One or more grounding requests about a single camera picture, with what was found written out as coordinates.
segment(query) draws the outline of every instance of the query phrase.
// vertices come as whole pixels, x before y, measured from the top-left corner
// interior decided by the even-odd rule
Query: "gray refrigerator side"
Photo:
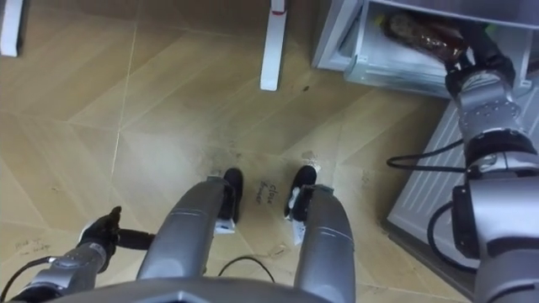
[[[536,148],[539,148],[538,83],[534,82],[528,93],[516,98],[516,102],[522,107],[524,124]],[[457,121],[456,107],[450,104],[425,151],[439,149],[460,139]],[[436,157],[421,160],[419,165],[464,167],[462,148],[458,147]],[[450,201],[452,188],[462,182],[463,175],[459,173],[412,173],[387,217],[384,227],[393,241],[471,299],[473,275],[464,274],[445,265],[426,244],[426,231],[430,217],[439,207]],[[478,261],[465,258],[455,249],[449,212],[438,221],[435,228],[435,240],[439,249],[447,256],[468,266],[478,266]]]

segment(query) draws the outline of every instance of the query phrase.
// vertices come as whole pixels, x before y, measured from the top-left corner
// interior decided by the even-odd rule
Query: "food package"
[[[381,27],[389,39],[433,56],[446,65],[455,65],[466,54],[467,45],[451,34],[448,22],[435,21],[399,11],[384,16]]]

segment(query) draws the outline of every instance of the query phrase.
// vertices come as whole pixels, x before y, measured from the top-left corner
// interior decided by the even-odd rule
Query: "white label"
[[[234,224],[234,221],[232,219],[230,220],[217,219],[214,233],[233,234],[235,230],[236,230],[236,225]]]
[[[294,234],[294,245],[300,245],[305,236],[305,223],[292,220],[292,233]]]

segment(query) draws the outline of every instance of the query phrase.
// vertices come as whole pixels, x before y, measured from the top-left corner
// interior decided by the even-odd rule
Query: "freezer drawer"
[[[446,69],[435,58],[389,40],[376,22],[380,16],[401,8],[365,1],[360,12],[357,38],[350,64],[344,71],[347,81],[448,98]],[[526,93],[531,82],[526,71],[533,30],[491,21],[490,35],[511,58],[516,70],[515,93]]]

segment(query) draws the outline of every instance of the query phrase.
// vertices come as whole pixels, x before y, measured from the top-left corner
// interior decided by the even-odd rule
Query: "black cable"
[[[448,210],[450,210],[453,207],[453,202],[449,202],[445,205],[442,205],[438,210],[435,211],[434,214],[430,217],[429,225],[427,226],[427,241],[429,242],[429,246],[432,249],[432,252],[435,254],[436,257],[438,257],[440,260],[442,260],[447,265],[456,268],[458,270],[461,270],[462,272],[469,273],[469,274],[475,274],[477,270],[475,268],[468,267],[466,265],[462,265],[458,263],[457,261],[453,260],[452,258],[447,257],[443,252],[438,249],[435,242],[435,226],[436,222],[440,219],[440,217]]]
[[[241,260],[251,260],[253,262],[255,262],[256,264],[260,265],[260,267],[265,270],[265,272],[269,275],[269,278],[271,279],[271,282],[275,283],[275,279],[273,278],[273,275],[269,272],[269,270],[262,264],[262,262],[260,262],[259,260],[257,260],[256,258],[254,257],[251,257],[251,256],[242,256],[242,257],[237,257],[235,259],[233,259],[232,261],[229,261],[227,264],[225,264],[225,266],[222,267],[221,271],[219,272],[219,274],[217,275],[217,277],[221,277],[222,274],[225,272],[225,270],[227,270],[227,268],[234,264],[235,262],[237,261],[241,261]]]
[[[419,160],[419,159],[425,159],[428,157],[433,157],[436,155],[440,155],[443,152],[447,152],[452,150],[453,148],[460,146],[464,141],[460,139],[459,141],[455,141],[451,143],[448,146],[444,146],[440,149],[437,149],[435,151],[426,152],[423,154],[417,154],[417,155],[407,155],[407,156],[398,156],[398,157],[391,157],[387,159],[386,164],[389,167],[398,168],[398,169],[405,169],[405,170],[412,170],[412,171],[420,171],[420,172],[438,172],[438,173],[465,173],[466,169],[464,167],[439,167],[439,166],[421,166],[421,165],[407,165],[407,164],[397,164],[395,162],[401,162],[401,161],[407,161],[407,160]]]
[[[9,281],[6,283],[6,287],[3,288],[2,294],[0,295],[0,302],[4,302],[6,300],[6,296],[8,295],[9,288],[15,282],[15,280],[28,268],[33,268],[34,266],[49,263],[54,257],[47,256],[43,258],[38,258],[36,260],[30,261],[26,263],[22,268],[17,270],[13,276],[9,279]]]

